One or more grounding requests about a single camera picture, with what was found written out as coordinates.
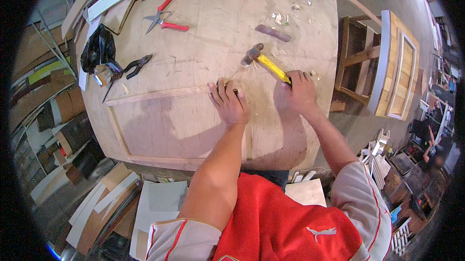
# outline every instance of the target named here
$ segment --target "black pliers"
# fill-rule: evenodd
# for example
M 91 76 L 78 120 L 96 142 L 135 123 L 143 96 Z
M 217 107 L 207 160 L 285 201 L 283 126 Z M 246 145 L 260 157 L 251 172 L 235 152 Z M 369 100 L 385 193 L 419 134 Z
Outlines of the black pliers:
M 143 58 L 139 59 L 139 60 L 135 60 L 133 62 L 131 62 L 130 64 L 128 64 L 126 66 L 126 68 L 123 70 L 123 72 L 128 72 L 131 68 L 133 68 L 134 66 L 136 67 L 136 69 L 131 72 L 130 74 L 126 75 L 126 79 L 130 79 L 131 77 L 134 77 L 137 75 L 137 73 L 139 73 L 139 71 L 142 69 L 142 67 L 148 62 L 150 61 L 150 59 L 152 59 L 152 54 L 150 55 L 146 55 L 144 56 Z

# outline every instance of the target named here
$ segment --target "red-handled scissors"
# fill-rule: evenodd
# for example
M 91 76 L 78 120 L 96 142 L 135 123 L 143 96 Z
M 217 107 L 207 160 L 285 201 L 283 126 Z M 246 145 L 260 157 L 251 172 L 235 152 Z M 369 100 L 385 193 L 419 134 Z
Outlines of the red-handled scissors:
M 155 16 L 147 16 L 147 17 L 144 17 L 144 19 L 148 19 L 148 20 L 152 20 L 152 24 L 150 25 L 150 27 L 148 28 L 146 34 L 148 32 L 150 32 L 150 30 L 152 30 L 152 28 L 155 26 L 155 24 L 160 24 L 161 25 L 161 28 L 171 28 L 171 29 L 176 29 L 176 30 L 180 30 L 180 31 L 187 31 L 189 30 L 189 26 L 183 26 L 183 25 L 177 25 L 177 24 L 173 24 L 173 23 L 167 23 L 165 22 L 166 18 L 168 18 L 172 12 L 168 12 L 168 11 L 163 11 L 166 6 L 171 2 L 172 0 L 166 0 L 163 4 L 160 5 L 160 7 L 158 7 L 158 12 Z M 165 19 L 160 19 L 160 15 L 162 13 L 168 13 L 168 16 L 165 18 Z

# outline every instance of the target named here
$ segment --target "hand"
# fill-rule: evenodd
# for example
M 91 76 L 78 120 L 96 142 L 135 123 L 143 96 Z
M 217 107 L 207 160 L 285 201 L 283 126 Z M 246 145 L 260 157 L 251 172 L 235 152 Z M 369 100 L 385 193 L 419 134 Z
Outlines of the hand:
M 317 90 L 310 74 L 293 70 L 287 72 L 287 76 L 292 80 L 292 88 L 285 83 L 282 83 L 282 86 L 286 90 L 288 107 L 303 116 L 321 111 L 317 105 Z
M 244 92 L 235 94 L 232 84 L 233 81 L 230 80 L 225 85 L 222 78 L 218 79 L 218 87 L 214 83 L 208 83 L 210 100 L 226 125 L 246 125 L 250 120 L 249 104 Z

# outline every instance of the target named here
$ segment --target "hammer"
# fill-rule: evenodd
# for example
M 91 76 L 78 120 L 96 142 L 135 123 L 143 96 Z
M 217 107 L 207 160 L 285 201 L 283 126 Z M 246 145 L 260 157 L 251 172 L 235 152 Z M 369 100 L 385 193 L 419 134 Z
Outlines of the hammer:
M 265 55 L 261 54 L 260 52 L 263 50 L 263 43 L 258 43 L 253 46 L 252 49 L 246 52 L 246 56 L 242 58 L 240 62 L 243 66 L 249 66 L 252 61 L 257 59 L 261 63 L 263 63 L 266 67 L 268 67 L 272 72 L 274 72 L 283 82 L 286 84 L 292 85 L 291 79 L 287 76 L 285 72 L 283 72 L 279 67 L 274 65 Z

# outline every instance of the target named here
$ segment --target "hammer head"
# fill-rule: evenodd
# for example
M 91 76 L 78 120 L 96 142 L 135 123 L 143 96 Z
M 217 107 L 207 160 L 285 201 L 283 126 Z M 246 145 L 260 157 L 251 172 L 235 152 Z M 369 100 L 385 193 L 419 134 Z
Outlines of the hammer head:
M 263 43 L 255 44 L 252 49 L 246 52 L 246 56 L 244 56 L 244 58 L 242 58 L 240 62 L 241 65 L 249 66 L 252 63 L 252 61 L 254 61 L 255 59 L 257 59 L 257 57 L 260 56 L 260 51 L 262 51 L 263 48 Z

